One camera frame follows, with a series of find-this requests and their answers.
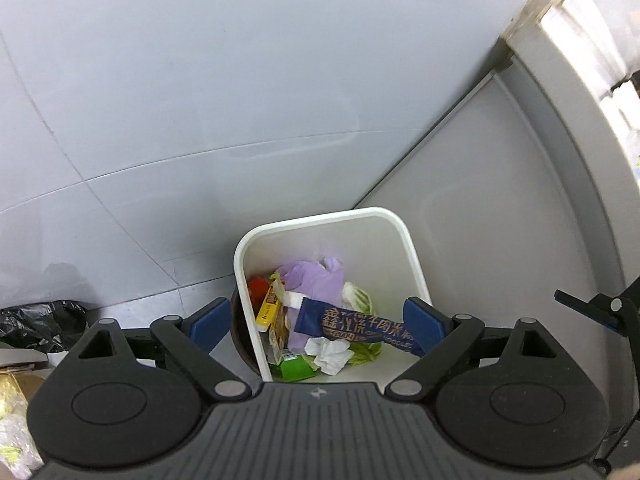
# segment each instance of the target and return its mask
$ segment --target crumpled tissue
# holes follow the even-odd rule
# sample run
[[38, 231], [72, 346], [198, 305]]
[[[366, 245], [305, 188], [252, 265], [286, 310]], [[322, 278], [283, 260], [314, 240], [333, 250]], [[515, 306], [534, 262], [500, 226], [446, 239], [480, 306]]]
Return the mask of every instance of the crumpled tissue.
[[[344, 269], [337, 258], [327, 256], [322, 262], [294, 260], [279, 267], [276, 272], [284, 280], [284, 287], [288, 291], [299, 292], [312, 300], [324, 301], [335, 306], [342, 304]], [[298, 312], [295, 307], [287, 309], [287, 318], [292, 329], [296, 325]], [[293, 353], [302, 352], [308, 339], [308, 335], [292, 330], [289, 332], [287, 343], [289, 350]]]
[[349, 345], [346, 339], [329, 341], [325, 337], [311, 337], [305, 344], [305, 353], [316, 356], [314, 364], [320, 367], [321, 372], [335, 375], [354, 355]]

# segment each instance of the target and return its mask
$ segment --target metal screw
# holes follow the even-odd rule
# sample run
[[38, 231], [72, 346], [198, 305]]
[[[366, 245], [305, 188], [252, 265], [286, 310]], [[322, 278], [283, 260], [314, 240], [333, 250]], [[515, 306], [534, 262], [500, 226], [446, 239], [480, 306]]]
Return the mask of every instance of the metal screw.
[[398, 379], [390, 387], [393, 393], [401, 397], [413, 397], [422, 391], [422, 385], [413, 379]]
[[246, 385], [240, 381], [220, 381], [213, 388], [220, 397], [237, 397], [246, 391]]

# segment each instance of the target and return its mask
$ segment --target purple plastic bag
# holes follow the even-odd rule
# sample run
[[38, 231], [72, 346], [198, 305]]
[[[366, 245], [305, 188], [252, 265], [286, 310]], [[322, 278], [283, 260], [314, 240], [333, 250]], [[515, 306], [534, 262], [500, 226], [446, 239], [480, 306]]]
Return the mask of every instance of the purple plastic bag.
[[[326, 257], [322, 263], [295, 260], [284, 264], [277, 270], [284, 280], [284, 288], [291, 292], [300, 292], [312, 300], [324, 301], [335, 306], [342, 303], [344, 269], [336, 258]], [[294, 332], [299, 310], [287, 309], [291, 331], [287, 347], [292, 352], [302, 353], [309, 336]]]

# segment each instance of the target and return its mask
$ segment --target yellow packaging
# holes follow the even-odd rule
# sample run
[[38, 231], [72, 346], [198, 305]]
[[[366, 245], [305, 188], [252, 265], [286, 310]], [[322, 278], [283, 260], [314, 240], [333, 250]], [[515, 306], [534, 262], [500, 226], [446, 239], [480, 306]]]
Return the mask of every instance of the yellow packaging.
[[281, 305], [280, 300], [273, 291], [273, 285], [271, 285], [267, 295], [264, 297], [258, 316], [255, 318], [255, 323], [260, 332], [267, 332]]

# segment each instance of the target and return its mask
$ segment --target wall tile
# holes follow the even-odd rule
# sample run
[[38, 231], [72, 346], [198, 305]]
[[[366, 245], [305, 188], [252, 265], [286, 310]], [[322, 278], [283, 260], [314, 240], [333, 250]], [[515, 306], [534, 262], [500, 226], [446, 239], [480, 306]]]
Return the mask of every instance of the wall tile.
[[78, 300], [103, 306], [175, 288], [76, 184], [0, 213], [0, 305]]
[[[89, 185], [151, 257], [174, 261], [179, 282], [188, 283], [198, 265], [204, 281], [232, 272], [236, 245], [257, 225], [353, 207], [417, 134], [252, 144], [132, 168]], [[194, 261], [181, 260], [191, 254]]]
[[216, 298], [222, 297], [230, 300], [235, 288], [236, 277], [225, 276], [224, 278], [218, 278], [210, 282], [184, 286], [179, 290], [184, 311], [187, 316], [190, 316]]
[[0, 30], [89, 178], [262, 140], [424, 129], [525, 1], [0, 0]]
[[0, 41], [0, 211], [80, 182], [15, 75]]
[[177, 290], [106, 306], [98, 312], [100, 318], [116, 319], [121, 328], [146, 328], [156, 319], [169, 314], [186, 317]]

